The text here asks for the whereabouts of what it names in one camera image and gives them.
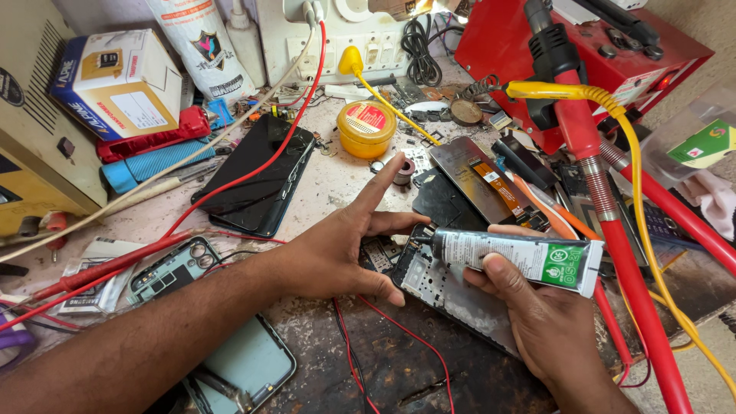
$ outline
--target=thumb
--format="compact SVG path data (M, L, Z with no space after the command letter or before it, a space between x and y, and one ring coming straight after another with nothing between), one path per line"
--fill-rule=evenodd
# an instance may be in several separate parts
M524 315L540 305L540 299L518 267L498 253L491 253L483 259L483 269L495 288L497 296L503 299L510 309Z
M357 293L385 298L396 306L406 305L404 294L394 286L388 276L382 273L361 268L356 284L355 291Z

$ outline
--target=wooden work surface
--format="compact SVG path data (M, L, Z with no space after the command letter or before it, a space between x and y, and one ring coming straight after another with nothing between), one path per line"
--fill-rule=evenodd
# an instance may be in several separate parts
M441 59L445 83L469 83L472 80L457 65ZM290 240L314 223L352 201L372 177L368 163L347 154L334 132L342 99L319 100L309 108L301 127L322 134L337 152L333 157L311 156L307 168L275 237ZM470 136L490 147L498 138L496 132L459 127L452 122L428 124L429 132L439 130L449 141L457 136ZM231 139L242 136L233 132ZM389 155L414 147L409 138L397 132ZM160 237L175 218L190 205L189 197L201 183L190 182L137 206L108 217L105 225L85 228L69 236L68 244L59 252L59 261L51 263L50 253L39 249L10 261L29 267L24 278L0 277L0 290L27 294L57 280L69 259L79 257L94 236L105 236L131 242L149 243ZM409 211L417 189L392 186L378 210ZM181 228L208 227L201 211L193 213ZM210 241L224 255L233 250L273 248L272 243L244 241L230 237L212 237ZM138 265L142 269L154 259ZM736 280L705 253L690 251L665 273L670 291L680 309L700 323L734 303ZM621 323L627 342L638 359L642 358L636 331L630 322L615 283L604 282L611 306ZM130 305L123 292L118 309ZM364 378L372 400L382 413L447 413L450 411L446 388L440 382L445 375L434 353L384 320L354 297L340 298L351 343L363 367ZM453 400L458 413L551 413L555 404L544 386L524 364L498 351L489 343L457 326L448 319L407 295L407 305L397 309L385 301L377 306L426 339L442 354L450 372ZM673 318L657 305L670 337L679 333ZM360 392L351 378L346 348L335 322L329 301L284 298L263 312L297 358L297 372L274 398L264 405L262 413L359 413ZM75 323L92 324L101 317L76 317ZM618 354L596 315L598 349L612 372L620 365ZM39 338L36 354L68 339L66 334L49 333L30 326ZM698 373L683 373L683 376Z

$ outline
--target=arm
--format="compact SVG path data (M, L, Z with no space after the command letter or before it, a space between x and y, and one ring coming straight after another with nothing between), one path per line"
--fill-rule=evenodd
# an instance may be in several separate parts
M517 226L492 225L488 231L544 236ZM560 411L639 413L598 356L590 299L556 287L535 290L516 266L497 253L486 256L483 266L483 273L466 268L463 276L506 302L519 353L552 393Z
M2 383L9 413L140 413L256 312L282 296L348 292L404 298L391 280L358 266L365 235L407 234L429 219L376 212L404 162L394 157L348 207L287 245L251 256L118 316L24 363Z

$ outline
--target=green label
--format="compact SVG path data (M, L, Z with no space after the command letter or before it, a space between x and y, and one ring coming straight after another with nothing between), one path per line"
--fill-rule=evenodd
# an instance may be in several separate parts
M542 281L575 287L584 251L583 248L573 246L549 245L545 265L542 268Z
M736 150L736 130L716 119L667 155L680 164L702 169L724 159L733 150Z

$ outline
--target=glue tube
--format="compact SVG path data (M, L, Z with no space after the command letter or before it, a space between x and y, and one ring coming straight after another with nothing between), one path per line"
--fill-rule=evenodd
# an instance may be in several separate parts
M550 239L535 236L438 228L431 237L414 241L429 244L432 256L447 264L483 270L483 258L499 253L521 270L529 281L577 292L590 298L595 289L604 243L598 240Z

